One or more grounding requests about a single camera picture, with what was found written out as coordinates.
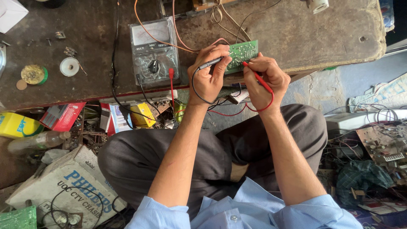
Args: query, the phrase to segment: yellow box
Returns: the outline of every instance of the yellow box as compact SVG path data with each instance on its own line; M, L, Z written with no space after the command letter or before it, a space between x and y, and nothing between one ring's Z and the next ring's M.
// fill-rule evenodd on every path
M130 109L134 112L138 112L138 113L143 114L150 118L150 119L148 119L139 114L131 113L131 115L130 115L131 121L134 123L135 126L150 127L155 124L155 118L146 103L142 103L137 106L132 106Z
M18 139L41 133L44 126L34 119L5 112L0 113L0 136Z

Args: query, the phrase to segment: dirty table surface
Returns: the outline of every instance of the dirty table surface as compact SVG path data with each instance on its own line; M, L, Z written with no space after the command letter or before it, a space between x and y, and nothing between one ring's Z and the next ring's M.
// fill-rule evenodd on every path
M7 47L7 65L0 77L0 111L111 97L116 1L67 0L57 9L47 9L32 0L20 2L29 10L28 15L6 35L0 35L0 40L11 44ZM277 0L248 0L225 8L241 23L249 13L275 2ZM133 6L134 1L120 1L116 51L118 94L140 92L133 75L128 26L137 22ZM142 21L160 18L154 0L139 0L137 9ZM236 30L226 18L222 25ZM330 1L330 7L316 15L305 2L282 0L262 13L251 15L243 27L252 39L259 40L259 51L275 58L291 75L374 61L384 54L386 48L377 0ZM193 49L203 48L219 37L231 43L235 41L219 25L210 22L210 13L178 20L177 28L184 43ZM67 39L54 38L56 31L65 32ZM52 46L46 38L51 38ZM67 57L63 53L66 46L78 52L76 57L88 76L81 70L73 77L66 77L59 71L59 64ZM193 64L195 56L179 51L183 72ZM49 77L40 86L29 85L20 91L15 85L27 64L46 67ZM225 77L227 83L242 80L241 73Z

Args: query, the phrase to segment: printed circuit board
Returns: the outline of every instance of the printed circuit board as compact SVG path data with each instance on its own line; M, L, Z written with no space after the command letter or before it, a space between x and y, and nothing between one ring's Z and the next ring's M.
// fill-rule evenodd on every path
M238 57L246 62L249 62L251 58L257 57L258 40L232 44L230 45L229 53L232 61L228 64L225 74L243 71L242 61Z

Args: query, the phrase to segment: shirt button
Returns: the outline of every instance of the shirt button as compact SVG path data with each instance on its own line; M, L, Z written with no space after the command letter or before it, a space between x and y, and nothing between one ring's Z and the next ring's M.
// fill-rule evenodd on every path
M230 219L233 220L234 222L236 222L236 221L237 221L237 216L232 215L232 216L230 217Z

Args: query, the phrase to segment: light blue shirt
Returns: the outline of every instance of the light blue shirt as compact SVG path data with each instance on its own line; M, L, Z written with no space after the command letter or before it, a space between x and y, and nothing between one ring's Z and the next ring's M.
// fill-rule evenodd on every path
M187 206L166 207L145 196L125 229L362 229L330 195L318 196L298 205L285 206L249 178L234 199L202 200L198 215L190 222Z

